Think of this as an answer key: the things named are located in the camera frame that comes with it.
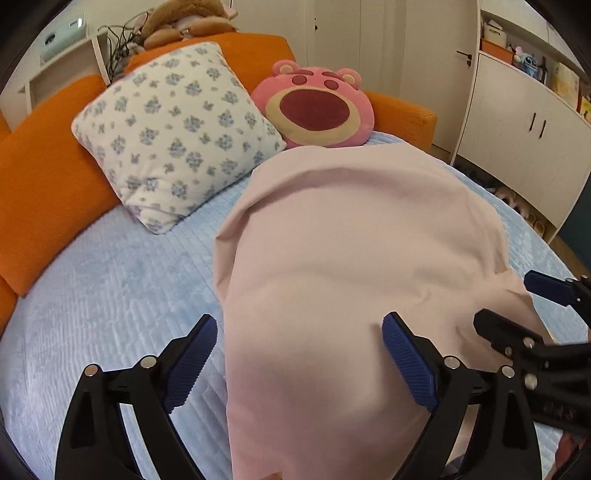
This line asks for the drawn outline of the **pink garment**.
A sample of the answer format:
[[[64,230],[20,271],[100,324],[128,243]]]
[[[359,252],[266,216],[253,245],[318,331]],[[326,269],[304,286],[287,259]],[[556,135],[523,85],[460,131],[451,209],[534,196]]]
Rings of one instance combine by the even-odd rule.
[[[384,345],[391,312],[479,370],[504,359],[478,311],[546,332],[496,210],[403,142],[256,167],[215,239],[214,283],[237,479],[396,474],[429,415]]]

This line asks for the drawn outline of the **white wardrobe door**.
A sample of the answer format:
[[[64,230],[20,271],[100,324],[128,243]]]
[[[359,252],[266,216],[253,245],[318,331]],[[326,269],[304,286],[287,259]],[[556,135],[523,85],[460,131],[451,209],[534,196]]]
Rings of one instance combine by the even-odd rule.
[[[349,67],[363,88],[433,110],[431,140],[450,158],[464,122],[478,50],[476,0],[233,1],[239,30],[280,35],[303,65]]]

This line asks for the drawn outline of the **pink bear plush cushion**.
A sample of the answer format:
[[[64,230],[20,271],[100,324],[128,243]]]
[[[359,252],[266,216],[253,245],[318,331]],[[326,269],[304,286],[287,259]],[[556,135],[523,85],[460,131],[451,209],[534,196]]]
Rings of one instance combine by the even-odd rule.
[[[353,69],[280,60],[273,64],[273,75],[252,91],[252,100],[288,148],[360,146],[375,127],[374,109],[361,84]]]

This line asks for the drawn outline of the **white blue floral pillow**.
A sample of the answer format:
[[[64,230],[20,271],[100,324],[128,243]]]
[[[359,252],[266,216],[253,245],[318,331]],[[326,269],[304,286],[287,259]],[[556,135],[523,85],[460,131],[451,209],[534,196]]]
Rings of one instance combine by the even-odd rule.
[[[153,234],[286,148],[215,42],[135,69],[89,103],[71,130]]]

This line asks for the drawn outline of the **white bedside shelf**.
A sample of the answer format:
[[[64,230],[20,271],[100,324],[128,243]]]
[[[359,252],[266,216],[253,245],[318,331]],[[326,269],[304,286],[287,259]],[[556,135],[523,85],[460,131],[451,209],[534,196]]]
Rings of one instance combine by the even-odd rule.
[[[45,63],[39,48],[32,46],[1,92],[1,112],[9,129],[14,130],[41,103],[83,77],[99,75],[108,86],[107,60],[106,32],[87,36]]]

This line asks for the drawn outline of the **white projector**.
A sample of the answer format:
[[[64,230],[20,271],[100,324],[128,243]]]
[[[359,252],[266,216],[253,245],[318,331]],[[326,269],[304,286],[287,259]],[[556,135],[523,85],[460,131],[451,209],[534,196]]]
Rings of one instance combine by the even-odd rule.
[[[84,14],[54,26],[42,37],[39,57],[42,64],[87,37],[87,22]]]

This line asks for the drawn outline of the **brown plush toy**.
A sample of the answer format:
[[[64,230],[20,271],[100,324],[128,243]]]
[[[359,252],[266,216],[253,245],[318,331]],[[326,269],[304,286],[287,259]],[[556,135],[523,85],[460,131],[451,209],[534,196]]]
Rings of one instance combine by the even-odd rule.
[[[169,0],[140,15],[136,43],[153,50],[170,43],[235,32],[238,12],[221,0]]]

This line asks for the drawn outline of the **orange bed frame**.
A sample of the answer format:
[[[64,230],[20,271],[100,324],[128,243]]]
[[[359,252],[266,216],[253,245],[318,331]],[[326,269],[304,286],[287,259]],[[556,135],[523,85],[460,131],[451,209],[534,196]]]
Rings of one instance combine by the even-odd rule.
[[[375,132],[429,151],[437,115],[430,109],[361,88],[353,69],[301,66],[280,36],[222,33],[177,41],[132,57],[126,71],[181,47],[214,42],[256,107],[290,148],[360,146]]]

